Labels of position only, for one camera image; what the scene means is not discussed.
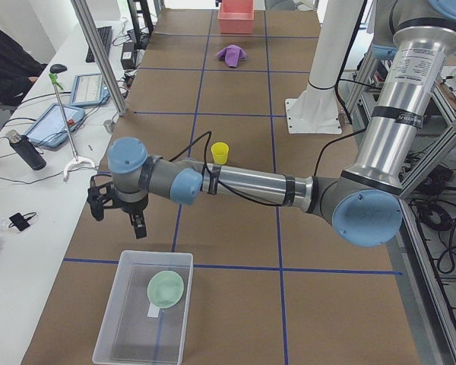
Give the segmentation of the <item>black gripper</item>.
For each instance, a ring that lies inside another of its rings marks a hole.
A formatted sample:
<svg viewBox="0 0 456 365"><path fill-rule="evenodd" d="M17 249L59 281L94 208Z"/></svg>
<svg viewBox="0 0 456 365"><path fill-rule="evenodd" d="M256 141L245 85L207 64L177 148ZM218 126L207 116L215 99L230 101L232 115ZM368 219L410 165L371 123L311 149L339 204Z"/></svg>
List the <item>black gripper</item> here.
<svg viewBox="0 0 456 365"><path fill-rule="evenodd" d="M106 174L97 174L91 177L90 186L87 190L87 203L95 220L102 221L106 209L119 208L128 213L135 238L147 237L147 226L144 219L144 209L148 205L147 193L140 191L123 194L114 186L113 181L97 185L96 178L99 176L106 176Z"/></svg>

